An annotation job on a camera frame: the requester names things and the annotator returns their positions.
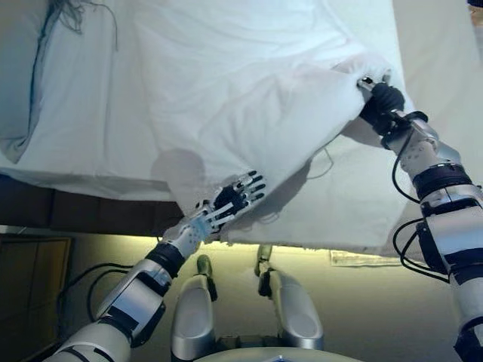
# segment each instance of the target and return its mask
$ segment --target silver robot arm segment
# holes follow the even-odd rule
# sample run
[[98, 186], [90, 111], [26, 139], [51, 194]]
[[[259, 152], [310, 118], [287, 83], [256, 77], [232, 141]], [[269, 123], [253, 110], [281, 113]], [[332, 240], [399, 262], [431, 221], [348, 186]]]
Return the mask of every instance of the silver robot arm segment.
[[251, 171], [168, 229], [103, 300], [97, 321], [75, 333], [47, 362], [127, 362], [131, 348], [143, 345], [165, 312], [164, 295], [200, 243], [263, 196], [265, 180]]
[[459, 306], [455, 349], [464, 362], [483, 360], [483, 193], [464, 170], [460, 154], [443, 143], [422, 112], [405, 114], [404, 97], [385, 83], [358, 81], [369, 99], [361, 117], [397, 154], [420, 199], [417, 225], [429, 267], [447, 275]]

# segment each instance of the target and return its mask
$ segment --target bed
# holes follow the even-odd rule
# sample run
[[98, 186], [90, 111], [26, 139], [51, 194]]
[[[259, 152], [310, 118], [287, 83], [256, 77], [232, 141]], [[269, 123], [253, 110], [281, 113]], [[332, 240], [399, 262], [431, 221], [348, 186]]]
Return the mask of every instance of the bed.
[[[428, 44], [434, 46], [435, 39], [431, 39], [430, 43], [421, 37], [418, 38], [419, 42], [414, 41], [414, 35], [411, 34], [413, 28], [410, 26], [409, 19], [415, 14], [425, 19], [433, 8], [429, 5], [427, 8], [426, 5], [417, 5], [416, 2], [402, 3], [402, 0], [396, 1], [395, 9], [392, 3], [386, 0], [372, 1], [371, 6], [350, 0], [332, 2], [332, 5], [349, 28], [352, 27], [352, 31], [358, 33], [359, 38], [384, 54], [397, 72], [402, 74], [399, 37], [409, 93], [417, 106], [427, 110], [435, 122], [442, 126], [443, 129], [439, 128], [441, 135], [449, 137], [448, 141], [453, 141], [453, 144], [462, 147], [463, 159], [467, 161], [472, 176], [478, 179], [478, 169], [475, 167], [478, 158], [472, 155], [471, 150], [466, 146], [465, 138], [470, 137], [475, 131], [474, 122], [462, 122], [456, 133], [448, 122], [454, 113], [467, 119], [474, 119], [478, 114], [475, 113], [477, 112], [475, 103], [471, 99], [475, 97], [474, 91], [478, 87], [477, 53], [471, 39], [469, 20], [464, 20], [467, 15], [464, 12], [464, 3], [463, 1], [438, 3], [441, 8], [441, 18], [432, 17], [434, 20], [432, 26], [433, 29], [439, 29], [444, 24], [445, 33], [449, 36], [444, 41], [436, 42], [441, 47], [438, 49], [437, 56], [426, 52], [425, 63], [418, 63], [417, 60], [420, 57], [415, 54], [419, 54], [421, 48]], [[444, 20], [446, 14], [451, 14], [453, 19]], [[458, 15], [458, 21], [455, 20], [454, 14]], [[91, 197], [126, 201], [174, 200], [165, 175], [158, 173], [156, 160], [161, 155], [150, 128], [140, 127], [140, 123], [149, 115], [146, 111], [148, 109], [146, 98], [143, 96], [144, 89], [141, 81], [143, 77], [140, 74], [140, 67], [137, 66], [140, 61], [137, 57], [138, 51], [126, 45], [136, 44], [135, 41], [129, 41], [129, 37], [133, 36], [134, 32], [130, 31], [129, 26], [125, 26], [129, 24], [126, 21], [128, 15], [129, 5], [116, 7], [117, 27], [114, 27], [111, 13], [96, 12], [95, 16], [102, 18], [101, 23], [105, 29], [101, 33], [110, 47], [89, 50], [83, 48], [87, 51], [86, 54], [96, 54], [97, 57], [77, 57], [80, 60], [68, 58], [69, 53], [74, 54], [75, 51], [66, 51], [63, 60], [75, 64], [80, 69], [85, 67], [91, 72], [94, 70], [96, 76], [90, 81], [96, 82], [97, 86], [94, 89], [98, 93], [84, 92], [76, 94], [75, 97], [62, 97], [63, 94], [68, 94], [68, 88], [58, 87], [55, 81], [50, 82], [52, 88], [47, 87], [45, 93], [57, 92], [58, 103], [45, 105], [43, 108], [31, 142], [18, 164], [14, 165], [0, 157], [2, 173], [29, 184], [50, 186], [61, 192]], [[457, 25], [448, 27], [445, 21]], [[88, 30], [89, 27], [86, 26], [82, 39], [85, 41], [84, 45], [90, 47], [97, 43], [88, 39], [98, 38], [99, 32]], [[457, 42], [460, 48], [456, 49], [454, 42], [457, 38], [468, 39], [468, 41]], [[57, 36], [56, 40], [59, 44], [76, 44], [76, 41], [79, 42], [79, 37], [71, 32], [64, 32], [62, 36]], [[119, 41], [118, 50], [114, 51], [117, 41]], [[455, 61], [460, 64], [458, 70], [452, 69], [450, 78], [445, 76], [447, 81], [451, 80], [452, 87], [444, 94], [441, 91], [435, 92], [434, 90], [443, 89], [440, 83], [442, 77], [439, 75], [447, 74], [448, 67], [454, 65]], [[50, 63], [51, 67], [44, 69], [44, 77], [50, 80], [53, 77], [74, 77], [69, 67], [55, 65], [55, 62], [47, 63]], [[460, 90], [455, 84], [461, 84], [460, 88], [463, 88], [462, 80], [467, 80], [469, 75], [471, 75], [471, 84], [466, 84], [465, 94], [460, 92], [460, 99], [458, 99], [456, 94]], [[71, 81], [89, 80], [72, 78]], [[74, 109], [76, 106], [81, 109], [95, 109], [97, 113], [88, 114], [86, 117], [82, 113], [69, 112], [69, 109]], [[99, 118], [108, 121], [99, 122]], [[357, 134], [362, 132], [357, 128], [360, 124], [354, 127]], [[405, 211], [405, 202], [394, 195], [388, 176], [389, 167], [394, 158], [382, 149], [354, 141], [350, 151], [353, 156], [358, 157], [346, 162], [345, 167], [337, 168], [341, 165], [337, 158], [348, 157], [347, 150], [338, 143], [341, 138], [335, 139], [314, 157], [311, 164], [277, 188], [267, 200], [265, 208], [255, 210], [254, 214], [240, 220], [238, 225], [233, 225], [223, 235], [223, 240], [350, 250], [380, 248], [390, 229], [401, 218], [411, 216], [414, 211]], [[367, 164], [368, 159], [377, 161]], [[335, 172], [347, 175], [347, 185], [340, 188], [350, 190], [350, 192], [344, 192], [345, 198], [340, 189], [334, 190], [331, 173]], [[361, 175], [358, 182], [352, 179], [352, 173]], [[361, 210], [372, 213], [368, 217], [369, 222], [349, 223], [349, 220], [361, 215]], [[172, 218], [173, 215], [160, 216], [162, 217]], [[139, 230], [135, 233], [145, 235]]]

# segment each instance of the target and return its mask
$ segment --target white fabric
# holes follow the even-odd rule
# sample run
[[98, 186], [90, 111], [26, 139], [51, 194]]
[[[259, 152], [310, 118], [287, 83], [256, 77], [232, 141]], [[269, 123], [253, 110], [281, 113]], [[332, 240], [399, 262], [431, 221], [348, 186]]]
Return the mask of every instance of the white fabric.
[[[196, 75], [199, 71], [186, 66], [189, 58], [180, 58], [177, 62], [171, 58], [166, 60], [167, 56], [172, 57], [178, 53], [170, 49], [167, 54], [161, 54], [158, 52], [158, 46], [146, 41], [144, 36], [151, 36], [159, 41], [159, 34], [151, 33], [146, 24], [154, 26], [155, 30], [163, 29], [170, 24], [180, 31], [172, 34], [173, 36], [188, 35], [184, 33], [186, 27], [192, 26], [195, 22], [193, 17], [200, 17], [199, 11], [206, 9], [200, 9], [193, 3], [192, 9], [185, 8], [185, 11], [193, 10], [194, 14], [191, 14], [190, 18], [181, 19], [181, 14], [177, 12], [176, 16], [169, 14], [168, 19], [163, 21], [142, 22], [140, 37], [144, 61], [140, 64], [136, 57], [138, 49], [134, 29], [127, 16], [136, 10], [133, 9], [136, 2], [106, 3], [116, 12], [119, 52], [114, 51], [112, 18], [105, 11], [86, 11], [85, 35], [82, 37], [73, 35], [61, 26], [55, 29], [56, 40], [51, 44], [49, 70], [46, 70], [45, 76], [45, 87], [49, 91], [45, 91], [44, 112], [38, 128], [41, 131], [37, 130], [34, 133], [34, 146], [31, 144], [17, 167], [0, 160], [3, 172], [7, 171], [27, 182], [53, 186], [65, 191], [135, 200], [169, 199], [170, 195], [164, 183], [167, 180], [171, 182], [177, 200], [181, 201], [185, 209], [192, 206], [193, 198], [206, 191], [193, 187], [199, 185], [199, 180], [203, 181], [202, 186], [210, 188], [221, 181], [221, 177], [245, 172], [251, 168], [257, 168], [267, 174], [269, 186], [274, 189], [287, 176], [303, 166], [313, 152], [334, 136], [346, 121], [358, 114], [362, 107], [362, 99], [354, 84], [357, 77], [369, 71], [364, 68], [373, 68], [369, 73], [378, 73], [372, 74], [377, 78], [387, 67], [378, 57], [365, 53], [366, 48], [355, 41], [346, 27], [327, 11], [324, 2], [277, 2], [278, 5], [290, 5], [300, 11], [292, 15], [284, 13], [286, 8], [278, 6], [277, 16], [270, 14], [270, 17], [263, 16], [267, 13], [262, 14], [262, 10], [268, 11], [268, 8], [259, 9], [260, 3], [253, 2], [252, 8], [260, 11], [253, 16], [254, 22], [251, 26], [278, 27], [278, 30], [282, 30], [283, 36], [277, 36], [279, 31], [273, 34], [270, 31], [261, 32], [270, 42], [261, 42], [252, 50], [248, 47], [249, 41], [243, 42], [240, 37], [234, 36], [236, 34], [233, 33], [233, 28], [230, 28], [232, 38], [225, 37], [219, 32], [216, 40], [224, 40], [225, 45], [229, 41], [230, 51], [235, 51], [233, 48], [240, 45], [251, 52], [244, 52], [243, 57], [234, 57], [232, 54], [230, 61], [223, 58], [219, 67], [210, 69], [211, 74], [206, 72], [203, 77], [195, 78], [193, 74]], [[188, 2], [176, 2], [177, 6], [186, 4]], [[357, 0], [340, 0], [334, 4], [349, 24], [348, 28], [356, 32], [366, 44], [385, 54], [391, 63], [395, 64], [397, 74], [401, 67], [391, 1], [374, 0], [371, 8], [362, 7]], [[159, 10], [156, 8], [152, 12], [140, 11], [136, 19], [156, 19], [165, 14]], [[213, 11], [210, 11], [210, 14], [206, 14], [201, 20], [205, 25], [224, 26], [208, 22], [207, 19], [212, 16]], [[175, 17], [179, 20], [177, 23], [174, 23]], [[229, 20], [234, 21], [236, 18], [233, 16]], [[205, 32], [201, 32], [202, 29], [201, 26], [197, 29], [200, 31], [194, 34], [200, 37], [210, 32], [209, 27]], [[243, 31], [245, 35], [250, 32], [242, 26], [236, 29]], [[252, 35], [260, 36], [260, 32], [253, 32], [253, 29], [251, 31]], [[212, 38], [206, 38], [205, 41], [210, 42], [211, 46], [224, 46]], [[337, 51], [327, 52], [334, 44], [337, 44]], [[213, 59], [216, 55], [206, 51], [203, 53], [202, 47], [196, 50], [207, 59]], [[151, 52], [157, 57], [152, 59]], [[354, 63], [345, 62], [339, 70], [328, 71], [330, 66], [352, 55], [357, 55]], [[271, 62], [270, 69], [263, 66], [267, 61]], [[249, 62], [253, 64], [252, 67], [247, 66]], [[235, 68], [237, 65], [251, 76], [244, 77], [244, 73]], [[226, 101], [227, 96], [236, 95], [236, 92], [243, 94], [249, 87], [248, 83], [254, 79], [260, 80], [264, 72], [276, 74], [271, 78], [266, 77], [265, 82], [257, 84], [258, 87], [246, 94], [245, 98], [232, 102], [238, 107], [232, 109], [239, 111], [243, 110], [248, 101], [252, 105], [250, 109], [245, 107], [245, 113], [250, 121], [246, 124], [247, 127], [235, 124], [236, 137], [232, 135], [233, 124], [224, 124], [224, 134], [231, 138], [213, 140], [210, 138], [212, 133], [204, 130], [203, 135], [207, 138], [203, 139], [203, 143], [186, 142], [187, 146], [193, 147], [196, 152], [205, 152], [203, 157], [208, 159], [207, 170], [198, 162], [197, 157], [190, 158], [190, 153], [166, 152], [167, 147], [174, 143], [178, 146], [179, 143], [173, 142], [174, 139], [171, 138], [176, 128], [162, 126], [174, 121], [172, 118], [166, 119], [165, 114], [160, 113], [160, 110], [165, 110], [160, 107], [165, 104], [162, 102], [163, 97], [168, 96], [172, 100], [177, 95], [184, 100], [179, 103], [182, 106], [188, 99], [199, 101], [192, 97], [192, 93], [184, 94], [187, 90], [185, 84], [173, 83], [169, 79], [173, 70], [181, 67], [189, 70], [183, 79], [187, 84], [198, 81], [199, 86], [202, 84], [201, 81], [217, 79], [218, 84], [209, 84], [210, 91], [215, 85], [224, 84], [223, 92], [219, 93], [225, 97], [224, 99], [218, 99], [216, 94], [209, 92], [203, 92], [200, 96], [211, 97], [218, 103]], [[350, 69], [349, 74], [340, 72], [344, 67]], [[140, 69], [143, 70], [144, 84], [140, 83]], [[223, 83], [223, 80], [220, 80], [220, 73], [230, 70], [234, 70], [233, 74], [229, 75], [234, 75], [237, 82]], [[156, 78], [160, 73], [170, 81], [160, 83]], [[273, 115], [280, 112], [280, 105], [288, 96], [288, 87], [293, 87], [295, 83], [298, 87], [291, 97], [298, 103], [289, 104], [293, 106], [291, 109], [284, 109], [284, 112], [291, 116], [281, 123], [283, 127], [267, 132], [266, 125], [277, 123]], [[278, 93], [273, 91], [274, 88], [271, 88], [270, 84], [278, 86], [275, 88], [278, 89]], [[143, 85], [149, 90], [148, 102], [143, 96]], [[263, 91], [266, 91], [265, 97], [267, 94], [272, 97], [262, 102], [257, 99], [257, 95], [263, 94]], [[144, 108], [147, 109], [148, 104], [151, 115], [159, 113], [153, 118], [153, 124], [142, 112]], [[200, 103], [194, 104], [198, 109], [203, 108], [206, 111], [204, 104], [201, 104], [202, 107]], [[169, 110], [171, 115], [175, 114], [173, 111], [176, 109]], [[191, 128], [193, 124], [190, 124], [189, 129], [179, 127], [177, 130], [180, 133], [176, 133], [175, 136], [182, 140], [190, 139], [191, 142], [192, 139], [189, 137], [198, 136], [192, 133], [199, 129], [199, 120], [206, 119], [206, 116], [203, 118], [201, 113], [189, 116], [195, 127]], [[238, 120], [247, 121], [241, 116]], [[281, 134], [275, 134], [275, 131], [280, 130], [283, 130]], [[238, 228], [234, 228], [226, 235], [225, 240], [304, 247], [334, 245], [347, 248], [354, 245], [381, 245], [404, 206], [404, 201], [394, 193], [389, 181], [389, 166], [394, 157], [390, 152], [362, 145], [347, 137], [338, 137], [328, 149], [335, 161], [329, 173], [314, 179], [329, 167], [327, 156], [321, 153], [312, 162], [309, 173], [311, 180], [293, 200], [291, 199], [294, 194], [297, 194], [298, 189], [306, 181], [304, 170], [291, 180], [292, 183], [285, 183], [281, 189], [275, 191], [254, 214], [246, 215]], [[173, 164], [172, 161], [179, 157], [184, 163]], [[193, 175], [199, 176], [200, 173], [203, 173], [201, 177], [193, 180]], [[275, 214], [270, 219], [273, 211], [278, 212], [278, 215]], [[265, 216], [248, 230], [245, 226], [251, 225], [254, 218], [259, 215]]]
[[147, 115], [133, 2], [85, 5], [82, 36], [58, 23], [42, 79], [42, 110], [18, 164], [0, 172], [34, 185], [124, 200], [170, 200]]
[[[389, 67], [319, 0], [142, 0], [136, 23], [162, 173], [185, 211], [251, 169], [275, 191], [360, 113], [357, 79]], [[394, 156], [344, 137], [328, 151], [327, 175], [291, 200], [299, 173], [223, 240], [384, 244], [404, 206], [388, 176]]]

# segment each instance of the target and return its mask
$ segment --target cable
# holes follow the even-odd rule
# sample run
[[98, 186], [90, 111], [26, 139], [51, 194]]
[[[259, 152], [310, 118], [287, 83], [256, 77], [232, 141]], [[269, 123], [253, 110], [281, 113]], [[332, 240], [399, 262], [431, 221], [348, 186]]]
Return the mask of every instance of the cable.
[[120, 269], [109, 269], [109, 270], [106, 270], [105, 272], [103, 271], [101, 274], [97, 276], [97, 278], [89, 286], [88, 296], [86, 298], [86, 305], [88, 309], [88, 316], [91, 322], [95, 322], [94, 314], [92, 313], [92, 293], [94, 292], [94, 288], [102, 278], [104, 278], [106, 275], [111, 273], [127, 274], [128, 272]]
[[393, 245], [394, 250], [396, 251], [396, 253], [399, 255], [399, 258], [401, 258], [401, 257], [402, 257], [402, 258], [403, 258], [403, 260], [404, 260], [405, 262], [407, 262], [408, 264], [414, 265], [414, 266], [415, 266], [415, 267], [417, 267], [417, 268], [421, 268], [421, 269], [423, 269], [423, 270], [427, 270], [428, 272], [432, 272], [433, 270], [432, 270], [432, 268], [430, 268], [429, 266], [424, 266], [424, 265], [418, 264], [418, 263], [416, 263], [416, 262], [413, 262], [413, 261], [412, 261], [412, 260], [410, 260], [409, 258], [407, 258], [407, 257], [405, 256], [405, 253], [403, 254], [403, 252], [401, 252], [401, 251], [400, 251], [399, 246], [398, 246], [398, 244], [397, 244], [398, 235], [399, 235], [399, 233], [400, 233], [400, 232], [401, 232], [403, 229], [405, 229], [406, 227], [408, 227], [408, 226], [409, 226], [409, 225], [411, 225], [411, 224], [415, 224], [416, 222], [421, 222], [421, 221], [423, 221], [423, 220], [424, 220], [423, 218], [421, 218], [421, 219], [416, 219], [416, 220], [412, 220], [412, 221], [410, 221], [410, 222], [406, 222], [405, 224], [403, 224], [403, 225], [399, 226], [399, 228], [398, 228], [398, 229], [395, 231], [394, 236], [392, 237], [392, 245]]
[[419, 204], [420, 200], [417, 200], [416, 198], [413, 198], [412, 196], [410, 196], [407, 193], [405, 193], [404, 191], [402, 191], [402, 189], [398, 185], [398, 181], [395, 179], [395, 174], [396, 174], [396, 171], [398, 170], [399, 162], [401, 161], [401, 156], [404, 153], [404, 151], [406, 150], [406, 148], [408, 147], [409, 141], [411, 141], [411, 137], [413, 136], [413, 133], [414, 133], [414, 130], [412, 130], [409, 133], [408, 138], [405, 140], [405, 143], [402, 146], [401, 151], [399, 152], [399, 155], [394, 162], [394, 166], [392, 167], [392, 184], [394, 185], [395, 189], [398, 190], [398, 192], [401, 195], [403, 195], [405, 198], [407, 198], [410, 201], [415, 202], [416, 204]]
[[84, 278], [86, 275], [89, 273], [93, 272], [94, 270], [97, 270], [99, 268], [105, 268], [105, 267], [113, 267], [113, 268], [121, 268], [121, 269], [130, 269], [134, 265], [122, 265], [122, 264], [116, 264], [114, 262], [103, 262], [100, 264], [96, 264], [91, 266], [90, 268], [84, 270], [80, 275], [72, 279], [60, 292], [57, 294], [57, 300], [56, 300], [56, 308], [57, 308], [57, 321], [58, 321], [58, 332], [60, 335], [62, 335], [62, 329], [63, 326], [61, 324], [62, 320], [62, 299], [66, 295], [66, 293], [69, 291], [70, 288], [74, 287], [82, 278]]
[[421, 275], [424, 275], [424, 276], [427, 276], [427, 277], [430, 277], [430, 278], [433, 278], [433, 279], [436, 279], [436, 280], [439, 280], [439, 281], [444, 281], [445, 283], [449, 283], [448, 278], [443, 278], [443, 277], [440, 277], [438, 275], [428, 273], [428, 272], [434, 272], [434, 270], [432, 268], [426, 267], [424, 265], [419, 265], [416, 262], [413, 262], [412, 260], [410, 260], [409, 258], [406, 257], [406, 253], [409, 250], [409, 247], [411, 246], [411, 244], [413, 243], [414, 239], [417, 236], [417, 232], [412, 234], [412, 236], [409, 238], [409, 240], [406, 243], [403, 250], [400, 250], [399, 247], [398, 247], [397, 238], [398, 238], [399, 233], [403, 229], [407, 228], [409, 225], [415, 224], [417, 222], [421, 222], [423, 220], [424, 220], [423, 218], [416, 219], [416, 220], [406, 222], [403, 225], [399, 226], [399, 228], [395, 231], [394, 235], [392, 236], [392, 245], [393, 245], [396, 253], [399, 255], [402, 266], [404, 266], [406, 269], [409, 269], [413, 272], [416, 272], [418, 274], [421, 274]]
[[402, 256], [401, 256], [402, 266], [404, 266], [405, 268], [407, 268], [407, 269], [409, 269], [409, 270], [411, 270], [413, 272], [416, 272], [418, 274], [425, 275], [427, 277], [436, 279], [438, 281], [443, 281], [443, 282], [449, 284], [450, 283], [449, 278], [443, 278], [443, 277], [440, 277], [438, 275], [434, 275], [434, 274], [431, 274], [431, 273], [427, 273], [427, 272], [422, 271], [422, 270], [419, 270], [417, 268], [413, 268], [412, 266], [409, 266], [408, 264], [405, 264], [405, 255], [406, 255], [406, 252], [408, 251], [411, 243], [416, 238], [416, 236], [417, 236], [417, 232], [414, 232], [414, 234], [410, 237], [409, 241], [406, 243], [404, 249], [402, 250]]

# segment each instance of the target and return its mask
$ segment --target white bed sheet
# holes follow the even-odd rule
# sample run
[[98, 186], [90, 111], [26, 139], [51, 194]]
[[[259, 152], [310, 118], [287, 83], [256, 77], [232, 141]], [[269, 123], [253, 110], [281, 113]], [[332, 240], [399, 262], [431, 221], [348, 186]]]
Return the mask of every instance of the white bed sheet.
[[42, 110], [18, 164], [0, 172], [37, 186], [121, 200], [171, 200], [158, 174], [132, 5], [85, 5], [81, 36], [56, 24], [42, 79]]
[[[129, 5], [128, 2], [106, 3], [116, 12], [119, 52], [113, 49], [114, 27], [105, 11], [91, 9], [90, 16], [96, 27], [89, 28], [88, 23], [85, 24], [85, 38], [97, 39], [98, 52], [94, 54], [98, 58], [92, 57], [92, 49], [88, 49], [92, 43], [86, 40], [82, 44], [79, 40], [82, 37], [58, 27], [53, 36], [58, 43], [54, 41], [51, 47], [58, 46], [63, 51], [51, 49], [56, 55], [55, 59], [52, 55], [50, 71], [45, 73], [46, 87], [50, 86], [53, 92], [45, 93], [57, 94], [57, 101], [45, 104], [47, 110], [20, 163], [13, 166], [0, 159], [0, 168], [20, 180], [68, 192], [117, 199], [171, 200], [165, 177], [156, 167], [159, 150], [144, 118], [147, 106], [139, 83], [138, 59], [127, 56], [136, 54], [131, 48], [136, 44], [130, 41], [133, 40], [129, 32], [131, 24], [125, 16]], [[370, 7], [357, 0], [333, 0], [332, 5], [359, 38], [385, 55], [395, 68], [401, 69], [390, 0], [373, 0]], [[67, 46], [73, 51], [65, 51]], [[69, 54], [82, 54], [81, 60], [69, 58]], [[62, 66], [65, 67], [63, 73], [58, 72]], [[73, 66], [77, 70], [74, 74], [69, 71]], [[88, 77], [93, 71], [97, 76]], [[123, 73], [128, 77], [118, 77]], [[61, 79], [69, 81], [64, 81], [64, 87], [59, 89]], [[98, 89], [99, 93], [92, 94], [93, 89]], [[99, 122], [103, 117], [106, 122]], [[330, 177], [326, 177], [327, 174], [317, 178], [327, 170], [329, 163], [325, 153], [319, 154], [310, 166], [311, 179], [287, 206], [286, 201], [305, 181], [304, 170], [294, 177], [301, 176], [301, 179], [294, 181], [286, 191], [279, 190], [283, 195], [279, 193], [277, 198], [272, 198], [275, 204], [272, 209], [283, 207], [281, 212], [265, 216], [248, 227], [244, 224], [246, 220], [242, 220], [241, 226], [226, 235], [226, 239], [351, 249], [381, 245], [404, 206], [400, 198], [387, 196], [391, 195], [392, 187], [384, 172], [393, 162], [393, 156], [344, 137], [332, 143], [329, 152], [337, 166], [345, 164], [346, 167], [333, 167]], [[352, 161], [338, 161], [347, 158]], [[356, 181], [354, 175], [357, 174], [365, 175], [362, 178], [366, 183]], [[346, 186], [340, 183], [341, 179], [347, 181]], [[373, 222], [351, 222], [356, 217], [360, 219], [359, 207], [365, 204], [376, 204], [373, 213], [368, 211]], [[267, 210], [270, 208], [259, 211], [265, 214]]]
[[[428, 114], [441, 138], [459, 150], [468, 174], [480, 184], [483, 155], [478, 150], [478, 140], [483, 134], [483, 69], [466, 2], [395, 0], [394, 4], [407, 91], [416, 107]], [[390, 182], [393, 156], [386, 158], [380, 150], [356, 143], [352, 146], [357, 152], [340, 153], [341, 141], [342, 137], [337, 138], [328, 150], [335, 161], [331, 172], [339, 174], [336, 179], [346, 175], [345, 194], [332, 192], [339, 185], [331, 182], [331, 173], [321, 179], [310, 179], [281, 212], [265, 216], [253, 225], [249, 222], [244, 225], [241, 220], [239, 229], [231, 231], [229, 238], [249, 241], [258, 236], [274, 244], [289, 241], [290, 245], [303, 247], [392, 255], [392, 245], [387, 240], [392, 237], [391, 229], [420, 217], [419, 208], [407, 203], [397, 222], [386, 219], [381, 212], [387, 210], [390, 218], [392, 198], [405, 202]], [[353, 159], [352, 166], [337, 163], [338, 158], [346, 156]], [[306, 172], [309, 177], [317, 176], [328, 167], [327, 156], [320, 154]], [[291, 186], [281, 192], [297, 190]], [[363, 204], [367, 205], [365, 216], [360, 213]], [[358, 212], [351, 209], [352, 205], [359, 208]]]

